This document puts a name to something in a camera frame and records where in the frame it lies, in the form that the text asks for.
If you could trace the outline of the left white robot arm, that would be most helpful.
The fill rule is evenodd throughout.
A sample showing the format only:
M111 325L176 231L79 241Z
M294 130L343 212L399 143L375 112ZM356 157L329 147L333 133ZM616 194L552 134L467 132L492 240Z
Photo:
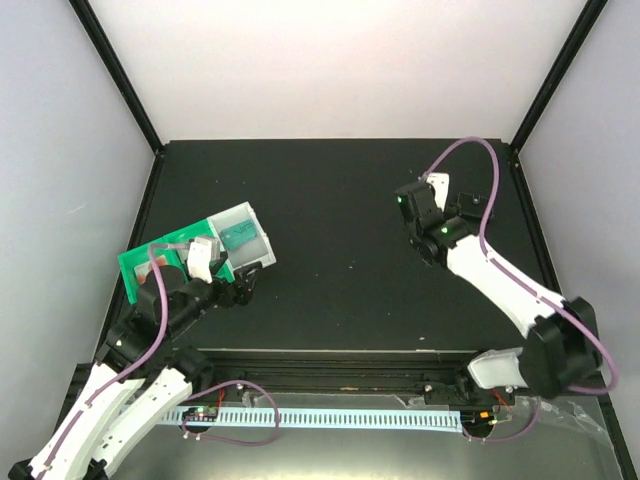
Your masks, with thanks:
M107 479L162 416L190 397L207 397L212 361L173 343L207 310L247 304L261 268L254 262L231 280L210 281L187 279L173 265L149 272L55 434L37 455L15 463L9 478Z

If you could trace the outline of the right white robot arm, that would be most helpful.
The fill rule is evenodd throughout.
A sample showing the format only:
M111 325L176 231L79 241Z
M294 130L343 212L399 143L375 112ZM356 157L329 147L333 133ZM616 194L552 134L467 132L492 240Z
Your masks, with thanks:
M595 373L602 356L585 326L595 316L584 299L566 300L506 261L460 216L446 216L428 181L395 192L409 242L428 265L438 264L472 285L515 326L520 347L486 350L454 379L457 396L476 403L492 388L527 388L553 399Z

